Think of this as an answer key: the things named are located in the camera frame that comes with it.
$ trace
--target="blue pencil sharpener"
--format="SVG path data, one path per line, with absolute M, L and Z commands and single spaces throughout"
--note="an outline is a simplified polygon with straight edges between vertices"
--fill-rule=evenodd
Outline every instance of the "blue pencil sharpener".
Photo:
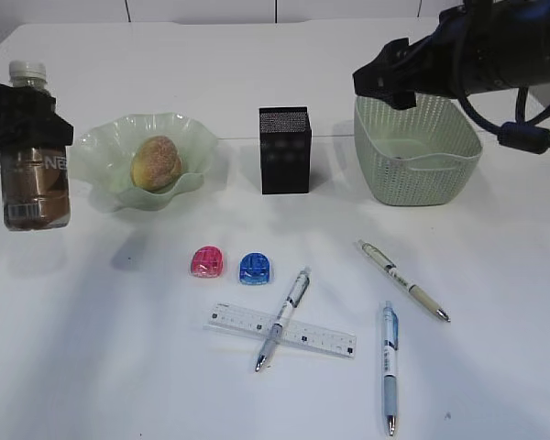
M 267 284 L 270 279 L 269 260 L 258 252 L 245 255 L 240 261 L 238 278 L 241 283 L 251 286 Z

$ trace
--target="green plastic basket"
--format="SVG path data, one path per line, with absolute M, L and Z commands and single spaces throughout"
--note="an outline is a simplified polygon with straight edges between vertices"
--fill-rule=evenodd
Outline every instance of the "green plastic basket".
M 357 97 L 355 145 L 371 192 L 394 206 L 446 204 L 468 182 L 482 154 L 475 130 L 448 99 L 417 95 L 394 110 Z

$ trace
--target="beige pen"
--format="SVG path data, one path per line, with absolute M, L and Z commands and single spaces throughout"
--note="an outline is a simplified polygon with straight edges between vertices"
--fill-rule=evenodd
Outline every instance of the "beige pen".
M 450 322 L 450 318 L 444 311 L 440 304 L 434 301 L 430 296 L 422 290 L 421 287 L 408 282 L 395 267 L 395 264 L 388 259 L 380 250 L 372 246 L 369 243 L 365 243 L 363 240 L 358 241 L 358 245 L 363 249 L 373 261 L 375 261 L 379 267 L 387 272 L 404 290 L 406 290 L 413 298 L 418 300 L 430 313 L 438 318 Z

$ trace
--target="pink pencil sharpener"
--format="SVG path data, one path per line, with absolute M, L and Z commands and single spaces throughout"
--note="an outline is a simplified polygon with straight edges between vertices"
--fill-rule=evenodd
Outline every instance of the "pink pencil sharpener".
M 222 252 L 217 247 L 204 246 L 193 254 L 191 272 L 195 277 L 219 277 L 223 267 Z

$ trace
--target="robotic arm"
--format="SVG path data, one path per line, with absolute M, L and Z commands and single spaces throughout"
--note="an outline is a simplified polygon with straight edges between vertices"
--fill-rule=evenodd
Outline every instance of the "robotic arm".
M 388 43 L 358 69 L 355 91 L 404 110 L 415 94 L 457 99 L 467 115 L 507 147 L 544 153 L 550 130 L 536 126 L 550 105 L 525 120 L 528 87 L 550 83 L 550 0 L 465 0 L 440 14 L 435 32 L 410 45 Z M 496 126 L 473 108 L 468 95 L 519 88 L 516 121 Z
M 73 127 L 53 111 L 55 98 L 0 84 L 0 147 L 71 145 Z

